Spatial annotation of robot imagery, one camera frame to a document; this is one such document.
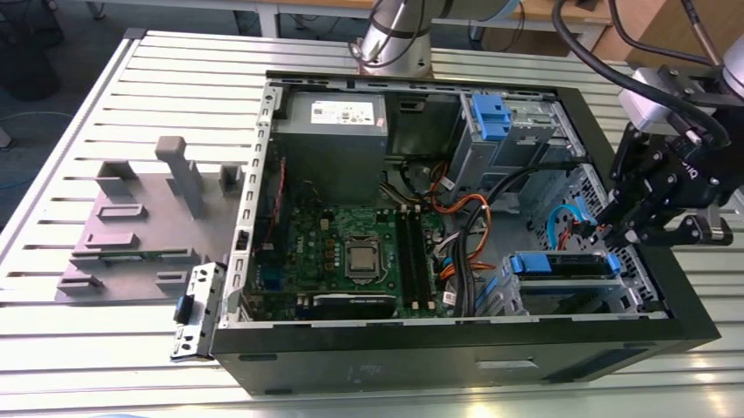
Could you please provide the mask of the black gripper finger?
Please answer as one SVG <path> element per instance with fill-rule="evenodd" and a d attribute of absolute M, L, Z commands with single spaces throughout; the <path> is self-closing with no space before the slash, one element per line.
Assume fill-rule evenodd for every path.
<path fill-rule="evenodd" d="M 732 189 L 670 151 L 651 151 L 615 175 L 605 207 L 605 241 L 618 246 L 728 246 L 733 233 L 720 215 Z"/>
<path fill-rule="evenodd" d="M 595 216 L 597 224 L 615 238 L 623 237 L 631 228 L 631 213 L 647 194 L 643 181 L 654 165 L 647 162 L 653 159 L 647 154 L 649 140 L 650 135 L 627 123 L 609 171 L 614 187 L 607 192 L 607 205 Z"/>

